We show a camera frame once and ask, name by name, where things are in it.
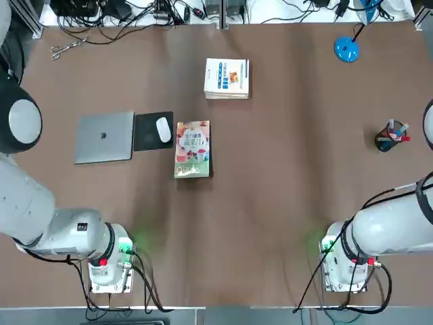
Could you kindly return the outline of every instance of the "book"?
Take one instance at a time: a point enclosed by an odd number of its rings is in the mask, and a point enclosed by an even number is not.
[[[204,77],[206,99],[248,99],[250,97],[250,61],[206,59]]]
[[[177,123],[175,178],[209,177],[210,121]]]

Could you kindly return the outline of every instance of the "silver laptop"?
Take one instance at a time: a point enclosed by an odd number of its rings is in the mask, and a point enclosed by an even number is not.
[[[78,122],[75,163],[131,159],[134,112],[83,116]]]

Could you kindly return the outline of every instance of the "mouse pad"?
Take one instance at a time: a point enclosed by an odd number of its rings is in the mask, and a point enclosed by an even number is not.
[[[165,117],[170,127],[171,139],[161,141],[156,128],[156,121]],[[134,151],[167,149],[173,147],[173,112],[158,112],[135,115],[134,121]]]

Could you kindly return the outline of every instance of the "table surface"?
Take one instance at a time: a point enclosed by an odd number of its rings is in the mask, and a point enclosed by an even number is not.
[[[149,28],[52,62],[50,47],[71,38],[48,28],[22,84],[41,108],[43,135],[16,160],[59,207],[99,209],[125,226],[150,256],[165,306],[293,306],[331,222],[432,170],[421,130],[432,96],[422,34],[410,22],[368,26],[358,38],[360,58],[345,64],[333,43],[348,33],[352,24]],[[209,57],[250,59],[249,100],[205,99]],[[123,110],[172,110],[175,122],[209,119],[213,177],[173,179],[174,148],[73,165],[79,118]],[[412,141],[384,154],[373,135],[389,118],[408,123]],[[34,260],[4,235],[0,257],[7,261],[0,306],[85,305],[72,267]],[[392,305],[433,305],[431,255],[382,260],[392,272]],[[318,282],[305,305],[319,304]],[[352,303],[379,305],[377,287]],[[325,304],[345,297],[326,295]],[[143,305],[139,278],[132,294],[111,302]]]

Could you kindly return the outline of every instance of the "computer mouse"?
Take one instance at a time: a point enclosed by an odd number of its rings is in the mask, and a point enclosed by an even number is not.
[[[171,139],[171,130],[168,126],[168,121],[165,117],[161,117],[156,121],[156,128],[162,142],[167,143]]]

